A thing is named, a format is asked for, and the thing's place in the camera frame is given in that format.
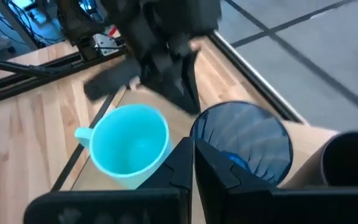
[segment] wooden tabletop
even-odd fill
[[[169,125],[170,139],[174,146],[179,141],[189,135],[191,126],[196,116],[190,116],[183,110],[163,99],[158,94],[142,88],[140,90],[126,90],[121,100],[118,101],[118,106],[132,105],[132,104],[146,104],[158,109]],[[231,98],[229,100],[239,100],[238,98]],[[202,109],[209,107],[204,103],[201,104]],[[328,138],[335,132],[329,132],[319,128],[312,128],[302,124],[296,124],[289,121],[283,121],[293,145],[293,164],[290,172],[285,180],[280,184],[284,185],[293,174],[303,165],[304,162],[315,152]],[[88,159],[86,164],[75,182],[73,190],[125,190],[125,188],[110,176],[102,173],[94,165],[92,159]],[[193,193],[192,193],[192,223],[205,224],[204,212],[201,205],[200,195],[198,193],[198,186],[195,180],[195,172],[193,172]]]
[[[14,61],[37,65],[74,51],[67,43],[60,43]],[[0,223],[21,223],[27,204],[51,189],[77,147],[74,130],[88,126],[103,103],[102,100],[92,105],[86,99],[83,82],[120,60],[108,61],[0,102]],[[245,100],[278,115],[208,40],[202,40],[195,71],[203,109],[222,101]],[[0,77],[5,75],[9,74],[0,72]],[[108,111],[118,105],[123,95],[124,91],[117,94]],[[289,132],[296,130],[291,134],[293,145],[306,156],[336,134],[302,124],[285,123],[285,126]],[[88,156],[88,151],[83,150],[62,190],[71,189]]]

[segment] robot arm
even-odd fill
[[[90,100],[97,100],[129,83],[141,84],[191,114],[200,112],[194,76],[194,37],[212,33],[221,17],[219,0],[101,0],[104,22],[91,20],[73,1],[60,0],[60,22],[70,42],[79,44],[114,24],[131,55],[111,70],[85,83]]]

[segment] mug handle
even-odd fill
[[[81,145],[90,148],[90,140],[93,133],[92,128],[77,128],[74,137],[78,139]]]

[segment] black cylinder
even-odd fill
[[[341,133],[314,153],[284,185],[358,186],[358,132]]]
[[[206,109],[193,123],[190,136],[272,185],[278,185],[292,165],[292,143],[280,120],[243,101]]]

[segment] wooden table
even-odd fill
[[[40,64],[61,57],[60,51],[67,51],[67,48],[66,43],[61,43],[14,60]],[[73,137],[74,130],[79,126],[88,126],[103,103],[89,103],[82,91],[84,80],[113,66],[119,60],[106,62],[0,102],[0,223],[20,223],[27,204],[51,189],[78,144]],[[277,114],[208,40],[202,40],[202,51],[196,61],[195,70],[203,110],[222,101],[244,100]],[[144,90],[120,91],[109,105],[108,111],[117,105],[139,101],[138,93],[149,94],[139,91]],[[188,133],[191,119],[188,118],[188,122],[177,126],[178,136],[185,131]],[[336,132],[291,122],[284,122],[284,125],[296,149],[296,160],[284,180],[286,182],[296,169]],[[82,175],[73,186],[85,164],[84,170],[88,170],[87,167],[92,168],[92,163],[86,163],[88,156],[87,150],[81,152],[62,190],[72,187],[90,188],[89,185],[80,185]],[[201,212],[194,214],[197,215],[196,220],[201,220]]]

